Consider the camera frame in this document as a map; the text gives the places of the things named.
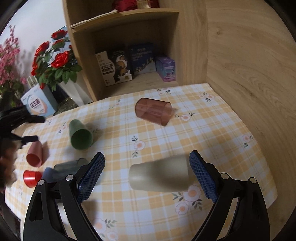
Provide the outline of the transparent teal cup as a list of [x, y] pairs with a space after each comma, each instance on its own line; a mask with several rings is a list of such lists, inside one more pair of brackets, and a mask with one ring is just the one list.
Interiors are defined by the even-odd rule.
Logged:
[[53, 180], [59, 181], [67, 175], [74, 175], [81, 166], [87, 165], [88, 163], [89, 162], [85, 158], [79, 158], [78, 160], [56, 164], [53, 168]]

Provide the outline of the green speckled cup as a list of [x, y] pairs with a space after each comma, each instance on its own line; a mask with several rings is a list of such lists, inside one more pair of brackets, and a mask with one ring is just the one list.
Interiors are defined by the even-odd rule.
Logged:
[[76, 150], [86, 150], [93, 143], [92, 132], [79, 120], [70, 121], [69, 137], [71, 146]]

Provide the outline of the wooden shelf unit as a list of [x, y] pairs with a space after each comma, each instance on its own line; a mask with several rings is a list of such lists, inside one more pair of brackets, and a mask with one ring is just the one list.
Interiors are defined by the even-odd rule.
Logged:
[[[208, 19], [205, 1], [160, 1], [159, 7], [112, 13], [112, 1], [63, 1], [75, 57], [93, 101], [160, 87], [203, 83], [208, 63]], [[176, 64], [176, 80], [157, 73], [106, 86], [96, 54], [151, 43], [154, 55]]]

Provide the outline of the red plastic cup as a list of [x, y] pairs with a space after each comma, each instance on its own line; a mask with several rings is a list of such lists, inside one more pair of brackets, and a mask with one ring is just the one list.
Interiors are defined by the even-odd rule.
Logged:
[[23, 181], [29, 188], [35, 188], [37, 183], [41, 180], [43, 173], [40, 171], [25, 170], [23, 173]]

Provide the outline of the white and black snack box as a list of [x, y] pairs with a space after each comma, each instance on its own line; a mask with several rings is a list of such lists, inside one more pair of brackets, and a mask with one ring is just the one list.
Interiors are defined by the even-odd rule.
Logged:
[[107, 87], [132, 80], [130, 63], [124, 50], [103, 51], [95, 56]]

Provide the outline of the purple small box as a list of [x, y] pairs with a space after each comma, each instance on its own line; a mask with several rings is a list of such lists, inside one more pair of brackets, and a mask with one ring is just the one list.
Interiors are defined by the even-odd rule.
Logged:
[[156, 70], [163, 82], [171, 82], [176, 80], [175, 61], [172, 58], [156, 58]]

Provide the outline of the beige plastic cup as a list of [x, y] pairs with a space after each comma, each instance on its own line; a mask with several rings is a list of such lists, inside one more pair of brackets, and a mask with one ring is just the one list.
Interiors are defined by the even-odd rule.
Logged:
[[132, 189], [153, 192], [178, 192], [189, 186], [189, 159], [185, 155], [134, 164], [128, 173]]

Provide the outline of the pink plastic cup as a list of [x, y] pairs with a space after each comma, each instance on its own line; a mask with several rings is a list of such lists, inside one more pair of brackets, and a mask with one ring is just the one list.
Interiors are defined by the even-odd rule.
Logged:
[[43, 162], [42, 154], [42, 143], [40, 141], [33, 142], [26, 155], [27, 163], [33, 167], [40, 167]]

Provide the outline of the white faceted vase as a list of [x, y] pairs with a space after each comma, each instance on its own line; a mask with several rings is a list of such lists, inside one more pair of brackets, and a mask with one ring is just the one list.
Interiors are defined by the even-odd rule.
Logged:
[[59, 86], [78, 106], [93, 102], [81, 74], [77, 75], [76, 82], [69, 80], [66, 84], [64, 82], [59, 83]]

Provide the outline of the red rose bouquet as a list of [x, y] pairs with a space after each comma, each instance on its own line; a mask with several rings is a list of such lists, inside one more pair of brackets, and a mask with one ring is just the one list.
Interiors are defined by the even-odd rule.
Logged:
[[43, 42], [35, 51], [31, 75], [36, 77], [42, 86], [52, 91], [60, 83], [77, 81], [77, 73], [82, 71], [78, 64], [68, 31], [63, 28], [53, 32], [52, 42]]

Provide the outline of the transparent brown cup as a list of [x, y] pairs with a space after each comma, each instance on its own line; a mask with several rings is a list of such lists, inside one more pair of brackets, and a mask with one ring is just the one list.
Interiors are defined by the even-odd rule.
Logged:
[[172, 105], [167, 101], [143, 97], [135, 105], [135, 114], [138, 118], [161, 126], [168, 124], [172, 113]]

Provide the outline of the dark blue box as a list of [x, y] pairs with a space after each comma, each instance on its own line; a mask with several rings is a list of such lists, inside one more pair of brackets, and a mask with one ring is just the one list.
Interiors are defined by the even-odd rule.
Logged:
[[129, 48], [132, 60], [132, 71], [135, 76], [156, 72], [154, 61], [154, 47], [152, 44], [132, 45]]

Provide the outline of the blue probiotic box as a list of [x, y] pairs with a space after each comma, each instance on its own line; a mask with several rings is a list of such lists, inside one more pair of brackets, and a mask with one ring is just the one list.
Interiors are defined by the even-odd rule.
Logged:
[[29, 89], [22, 97], [21, 102], [32, 115], [50, 116], [57, 110], [58, 104], [47, 86], [41, 89], [37, 84]]

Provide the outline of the pink blossom flower arrangement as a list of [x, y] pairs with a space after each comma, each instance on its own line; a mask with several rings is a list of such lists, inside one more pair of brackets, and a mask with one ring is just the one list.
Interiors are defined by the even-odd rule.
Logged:
[[8, 94], [8, 107], [20, 106], [26, 79], [16, 71], [16, 59], [20, 53], [19, 39], [15, 37], [15, 26], [9, 26], [10, 35], [1, 44], [1, 99]]

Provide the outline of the green glass tray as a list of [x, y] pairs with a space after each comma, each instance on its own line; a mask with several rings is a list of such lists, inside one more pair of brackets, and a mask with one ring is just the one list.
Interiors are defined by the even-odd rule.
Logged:
[[53, 116], [66, 112], [68, 110], [75, 109], [77, 107], [78, 107], [77, 103], [72, 98], [67, 97], [61, 103], [58, 104], [57, 110], [55, 111]]

